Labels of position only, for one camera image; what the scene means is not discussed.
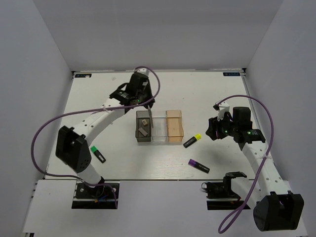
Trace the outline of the black handled scissors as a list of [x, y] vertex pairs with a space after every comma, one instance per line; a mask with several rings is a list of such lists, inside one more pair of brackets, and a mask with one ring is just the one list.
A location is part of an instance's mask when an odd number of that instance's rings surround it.
[[149, 113], [149, 118], [150, 118], [150, 123], [151, 123], [151, 128], [154, 127], [154, 123], [153, 123], [153, 115], [152, 115], [152, 110], [150, 105], [148, 105], [148, 113]]

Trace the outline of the yellow cap black highlighter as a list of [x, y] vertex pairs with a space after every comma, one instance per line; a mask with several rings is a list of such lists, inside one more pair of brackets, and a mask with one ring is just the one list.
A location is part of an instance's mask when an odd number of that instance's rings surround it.
[[183, 144], [184, 148], [188, 148], [189, 146], [197, 142], [199, 139], [201, 139], [201, 134], [198, 133]]

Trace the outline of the grey white long eraser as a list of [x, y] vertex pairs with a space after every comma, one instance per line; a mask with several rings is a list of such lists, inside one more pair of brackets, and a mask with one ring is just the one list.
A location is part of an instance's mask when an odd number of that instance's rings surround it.
[[139, 128], [138, 131], [145, 137], [148, 135], [148, 133], [143, 128]]

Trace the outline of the purple cap black highlighter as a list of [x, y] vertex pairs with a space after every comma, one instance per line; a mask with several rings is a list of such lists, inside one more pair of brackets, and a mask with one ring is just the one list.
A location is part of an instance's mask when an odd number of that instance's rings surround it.
[[209, 173], [210, 169], [208, 167], [206, 167], [205, 165], [193, 160], [193, 159], [190, 159], [189, 162], [188, 162], [188, 165], [204, 172], [204, 173]]

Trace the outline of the green cap black highlighter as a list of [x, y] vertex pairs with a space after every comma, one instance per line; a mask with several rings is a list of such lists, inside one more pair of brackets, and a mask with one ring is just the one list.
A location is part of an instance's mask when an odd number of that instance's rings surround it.
[[106, 162], [105, 157], [101, 154], [101, 152], [95, 146], [92, 146], [90, 149], [91, 149], [92, 153], [98, 158], [98, 160], [101, 163]]

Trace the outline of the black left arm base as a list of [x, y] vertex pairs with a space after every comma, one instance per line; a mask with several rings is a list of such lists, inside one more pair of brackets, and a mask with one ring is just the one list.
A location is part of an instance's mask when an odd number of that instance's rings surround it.
[[89, 187], [77, 183], [72, 209], [116, 209], [114, 194], [109, 187]]

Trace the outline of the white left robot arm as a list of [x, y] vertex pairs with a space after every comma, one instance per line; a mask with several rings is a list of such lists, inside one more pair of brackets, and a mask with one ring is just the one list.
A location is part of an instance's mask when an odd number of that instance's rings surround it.
[[91, 164], [89, 146], [104, 129], [136, 105], [151, 108], [154, 102], [149, 70], [139, 68], [129, 82], [121, 84], [109, 95], [101, 111], [92, 113], [73, 127], [59, 129], [55, 154], [86, 183], [87, 191], [93, 197], [103, 194], [104, 180]]

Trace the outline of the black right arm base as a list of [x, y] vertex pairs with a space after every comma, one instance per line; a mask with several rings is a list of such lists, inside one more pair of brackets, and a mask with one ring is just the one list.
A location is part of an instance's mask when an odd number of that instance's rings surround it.
[[222, 182], [203, 182], [201, 188], [207, 193], [207, 210], [235, 210], [243, 204], [241, 197], [231, 189], [231, 180], [247, 178], [240, 171], [228, 172]]

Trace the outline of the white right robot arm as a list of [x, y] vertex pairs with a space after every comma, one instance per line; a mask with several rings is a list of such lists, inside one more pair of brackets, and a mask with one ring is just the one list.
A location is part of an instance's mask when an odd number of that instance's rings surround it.
[[247, 158], [254, 173], [250, 181], [241, 172], [228, 172], [219, 187], [208, 184], [209, 198], [241, 198], [253, 210], [257, 228], [264, 231], [295, 230], [298, 227], [304, 200], [292, 193], [283, 181], [274, 161], [266, 155], [268, 144], [261, 130], [254, 129], [248, 107], [215, 106], [217, 117], [209, 119], [206, 131], [212, 140], [233, 137]]

